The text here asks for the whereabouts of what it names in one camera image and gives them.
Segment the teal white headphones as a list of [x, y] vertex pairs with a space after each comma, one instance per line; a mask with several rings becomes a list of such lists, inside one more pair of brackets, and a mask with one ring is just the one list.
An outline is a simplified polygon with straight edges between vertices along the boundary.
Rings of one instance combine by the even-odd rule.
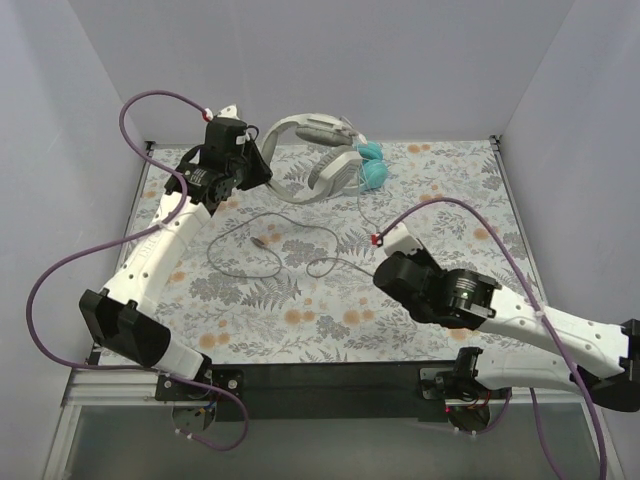
[[389, 171], [381, 146], [375, 142], [359, 143], [355, 150], [362, 158], [359, 173], [359, 191], [377, 190], [386, 182]]

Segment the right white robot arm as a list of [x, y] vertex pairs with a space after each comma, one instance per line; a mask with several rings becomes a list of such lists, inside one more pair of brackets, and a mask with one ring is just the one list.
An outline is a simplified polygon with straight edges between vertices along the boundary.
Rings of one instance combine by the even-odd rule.
[[396, 252], [376, 269], [374, 285], [412, 320], [447, 329], [509, 337], [530, 353], [473, 355], [452, 373], [454, 389], [475, 397], [484, 389], [541, 388], [581, 394], [598, 406], [639, 409], [639, 323], [583, 319], [554, 308], [537, 316], [526, 298], [496, 280], [464, 269], [443, 270], [425, 252]]

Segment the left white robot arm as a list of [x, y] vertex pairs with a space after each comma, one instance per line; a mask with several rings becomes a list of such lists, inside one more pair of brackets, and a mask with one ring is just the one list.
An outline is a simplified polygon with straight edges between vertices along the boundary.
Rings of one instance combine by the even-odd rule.
[[178, 377], [193, 400], [213, 386], [208, 356], [182, 344], [159, 323], [155, 311], [162, 290], [195, 235], [234, 190], [249, 190], [272, 177], [248, 125], [228, 107], [207, 125], [203, 144], [189, 150], [165, 185], [156, 211], [156, 231], [141, 239], [122, 268], [101, 291], [86, 291], [79, 302], [90, 334], [99, 346], [134, 363]]

